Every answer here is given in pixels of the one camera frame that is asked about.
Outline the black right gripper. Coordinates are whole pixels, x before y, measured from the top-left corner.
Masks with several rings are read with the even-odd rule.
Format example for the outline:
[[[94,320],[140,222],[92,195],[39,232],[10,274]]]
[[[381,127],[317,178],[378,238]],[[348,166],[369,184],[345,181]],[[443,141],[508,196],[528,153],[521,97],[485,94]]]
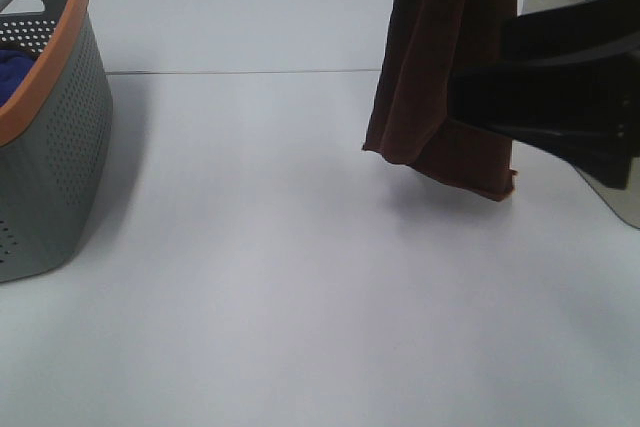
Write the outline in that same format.
[[[639,48],[639,0],[592,0],[503,24],[501,56],[533,61]],[[639,64],[497,64],[455,75],[454,119],[547,152],[625,190],[639,157]]]

